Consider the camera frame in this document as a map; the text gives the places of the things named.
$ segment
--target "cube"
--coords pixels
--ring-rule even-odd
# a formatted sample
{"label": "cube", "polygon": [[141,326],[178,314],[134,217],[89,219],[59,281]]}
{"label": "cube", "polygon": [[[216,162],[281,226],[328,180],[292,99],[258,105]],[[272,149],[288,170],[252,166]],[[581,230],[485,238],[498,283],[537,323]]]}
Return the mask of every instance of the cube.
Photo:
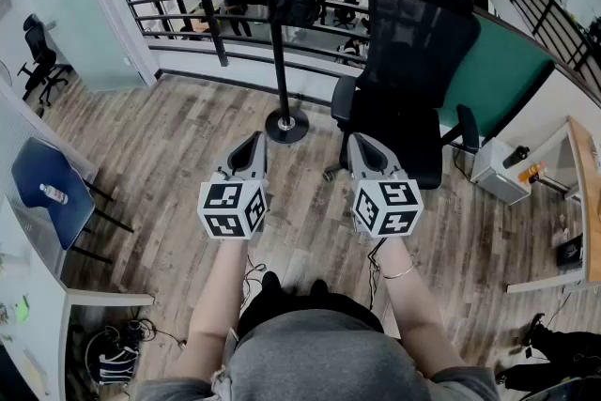
{"label": "cube", "polygon": [[423,210],[413,179],[360,180],[353,203],[355,219],[372,238],[408,236]]}
{"label": "cube", "polygon": [[210,238],[250,239],[267,212],[263,181],[203,182],[197,211]]}

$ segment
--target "orange object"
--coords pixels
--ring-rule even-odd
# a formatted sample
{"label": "orange object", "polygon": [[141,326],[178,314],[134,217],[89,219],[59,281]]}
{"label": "orange object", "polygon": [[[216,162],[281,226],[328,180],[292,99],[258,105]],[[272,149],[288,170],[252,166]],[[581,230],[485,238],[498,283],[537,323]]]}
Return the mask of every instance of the orange object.
{"label": "orange object", "polygon": [[540,162],[538,164],[533,164],[528,169],[526,169],[525,171],[519,173],[519,176],[517,176],[517,180],[519,180],[520,182],[523,182],[523,183],[527,184],[528,183],[528,179],[530,179],[532,176],[535,176],[536,174],[542,172],[544,169],[545,169],[545,163],[544,162]]}

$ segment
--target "pole base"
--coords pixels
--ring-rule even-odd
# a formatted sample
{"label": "pole base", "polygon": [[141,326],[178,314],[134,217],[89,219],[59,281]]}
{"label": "pole base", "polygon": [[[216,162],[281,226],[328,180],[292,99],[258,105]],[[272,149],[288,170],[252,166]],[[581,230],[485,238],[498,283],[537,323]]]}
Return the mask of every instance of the pole base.
{"label": "pole base", "polygon": [[267,116],[265,131],[277,143],[294,144],[309,131],[309,118],[301,109],[290,109],[290,125],[287,126],[282,120],[282,109],[276,109]]}

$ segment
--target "glass door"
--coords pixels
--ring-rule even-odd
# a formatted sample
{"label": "glass door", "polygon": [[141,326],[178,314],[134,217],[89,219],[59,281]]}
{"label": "glass door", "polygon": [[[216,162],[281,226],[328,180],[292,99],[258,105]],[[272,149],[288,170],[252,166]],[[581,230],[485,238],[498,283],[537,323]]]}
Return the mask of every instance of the glass door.
{"label": "glass door", "polygon": [[35,14],[93,91],[145,85],[99,0],[31,0]]}

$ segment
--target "wooden floor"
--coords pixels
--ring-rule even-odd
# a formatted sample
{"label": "wooden floor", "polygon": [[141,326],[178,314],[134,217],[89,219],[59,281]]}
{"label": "wooden floor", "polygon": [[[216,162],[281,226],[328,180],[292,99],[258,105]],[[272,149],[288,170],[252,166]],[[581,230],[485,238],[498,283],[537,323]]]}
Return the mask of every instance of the wooden floor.
{"label": "wooden floor", "polygon": [[[70,83],[45,120],[100,167],[96,183],[117,202],[99,206],[133,225],[135,233],[92,224],[96,234],[78,245],[115,264],[69,253],[66,283],[151,293],[156,304],[145,314],[160,330],[185,337],[218,247],[196,215],[200,183],[218,152],[262,130],[276,106],[271,94],[181,77],[119,93],[89,94],[80,82]],[[265,232],[252,241],[251,259],[265,262],[285,286],[300,292],[320,277],[368,305],[370,245],[352,231],[349,176],[340,173],[333,183],[321,177],[336,161],[341,133],[329,109],[301,107],[311,122],[309,134],[292,147],[269,142],[273,199]],[[555,273],[551,246],[564,229],[570,238],[579,234],[579,206],[535,185],[529,199],[507,207],[464,178],[453,165],[454,150],[443,152],[442,185],[423,192],[424,214],[408,247],[465,360],[490,367],[522,362],[523,353],[510,354],[520,329],[537,312],[550,319],[564,297],[559,289],[509,295],[504,288]],[[386,332],[396,335],[383,286],[374,311]],[[598,297],[584,292],[572,295],[552,327],[601,332],[600,319]],[[138,380],[160,377],[179,353],[171,338],[159,336],[144,345]],[[503,393],[503,399],[519,397]]]}

